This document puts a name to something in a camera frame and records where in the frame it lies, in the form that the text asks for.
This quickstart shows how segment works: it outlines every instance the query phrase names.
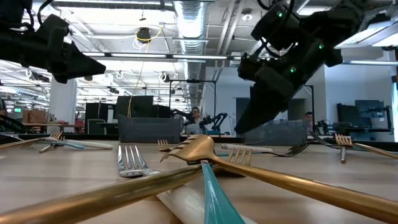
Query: silver fork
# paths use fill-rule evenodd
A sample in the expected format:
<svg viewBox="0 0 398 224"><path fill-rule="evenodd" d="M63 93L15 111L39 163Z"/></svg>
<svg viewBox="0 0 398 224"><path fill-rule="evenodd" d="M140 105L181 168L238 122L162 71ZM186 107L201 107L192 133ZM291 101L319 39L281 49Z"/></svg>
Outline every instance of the silver fork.
<svg viewBox="0 0 398 224"><path fill-rule="evenodd" d="M122 149L122 146L119 146L119 175L121 177L136 178L159 173L157 170L148 168L137 146L134 146L134 148L133 150L131 146L124 146L124 149Z"/></svg>

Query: yellow cable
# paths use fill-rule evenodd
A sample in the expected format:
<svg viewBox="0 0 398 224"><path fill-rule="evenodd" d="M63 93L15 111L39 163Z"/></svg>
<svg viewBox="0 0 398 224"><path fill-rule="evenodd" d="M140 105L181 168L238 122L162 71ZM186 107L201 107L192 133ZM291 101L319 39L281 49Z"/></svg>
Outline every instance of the yellow cable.
<svg viewBox="0 0 398 224"><path fill-rule="evenodd" d="M148 49L149 49L149 41L147 41L147 49L146 49L145 53L148 53ZM127 108L127 117L128 118L131 117L131 101L132 101L132 97L134 96L136 89L138 87L139 80L141 79L142 70L144 69L144 63L145 62L142 62L141 71L139 72L136 87L134 87L134 91L132 92L132 96L130 97L130 100L129 100L129 107Z"/></svg>
<svg viewBox="0 0 398 224"><path fill-rule="evenodd" d="M159 28L159 31L157 32L157 34L156 34L154 37L151 37L151 38L149 38L149 39L141 39L141 38L137 37L137 33L138 33L138 31L137 31L137 32L136 32L136 39L137 39L137 40L147 41L147 42L148 42L148 41L151 41L151 40L155 39L157 36L159 36L160 32L162 32L162 28L161 28L161 27Z"/></svg>

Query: chair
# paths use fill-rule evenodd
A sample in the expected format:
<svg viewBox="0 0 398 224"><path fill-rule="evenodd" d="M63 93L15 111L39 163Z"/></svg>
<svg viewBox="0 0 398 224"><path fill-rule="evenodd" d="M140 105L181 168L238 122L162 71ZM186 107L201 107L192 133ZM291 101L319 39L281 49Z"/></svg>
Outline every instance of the chair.
<svg viewBox="0 0 398 224"><path fill-rule="evenodd" d="M87 119L88 134L106 134L106 127L100 125L105 123L104 119Z"/></svg>

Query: person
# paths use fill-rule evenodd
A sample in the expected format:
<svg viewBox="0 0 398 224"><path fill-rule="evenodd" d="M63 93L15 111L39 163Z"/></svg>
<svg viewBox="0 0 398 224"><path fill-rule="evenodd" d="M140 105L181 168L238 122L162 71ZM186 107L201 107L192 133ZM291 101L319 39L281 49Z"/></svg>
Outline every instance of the person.
<svg viewBox="0 0 398 224"><path fill-rule="evenodd" d="M201 129L199 127L199 123L201 121L201 118L199 108L194 106L191 110L191 114L193 119L189 119L185 122L185 124L187 125L185 131L187 134L200 134Z"/></svg>
<svg viewBox="0 0 398 224"><path fill-rule="evenodd" d="M307 131L313 131L312 129L312 119L313 119L313 114L311 111L308 111L304 115L304 120L308 121L308 128Z"/></svg>

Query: wooden table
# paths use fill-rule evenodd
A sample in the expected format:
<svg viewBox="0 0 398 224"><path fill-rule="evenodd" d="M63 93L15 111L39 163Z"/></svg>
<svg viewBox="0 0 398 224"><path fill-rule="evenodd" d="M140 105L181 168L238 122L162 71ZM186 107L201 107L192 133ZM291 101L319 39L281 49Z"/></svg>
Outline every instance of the wooden table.
<svg viewBox="0 0 398 224"><path fill-rule="evenodd" d="M57 124L57 123L37 123L37 124L30 124L30 123L24 123L25 126L29 127L29 128L34 128L34 127L40 127L40 132L44 133L44 128L46 127L59 127L60 131L63 132L64 128L83 128L82 126L76 126L74 124Z"/></svg>
<svg viewBox="0 0 398 224"><path fill-rule="evenodd" d="M0 212L124 181L118 176L118 142L102 142L115 145L113 151L66 147L39 154L37 151L44 145L0 151ZM158 152L154 144L138 144L138 147L151 168L172 170L186 166L174 157L159 163L164 153ZM275 152L286 152L287 149L272 148ZM292 158L255 154L252 166L398 200L398 161L361 151L348 151L347 156L347 163L340 164L338 150L314 145ZM258 223L379 223L249 177L218 180L237 210ZM203 179L188 185L204 192ZM159 200L151 197L84 223L158 224L178 221Z"/></svg>

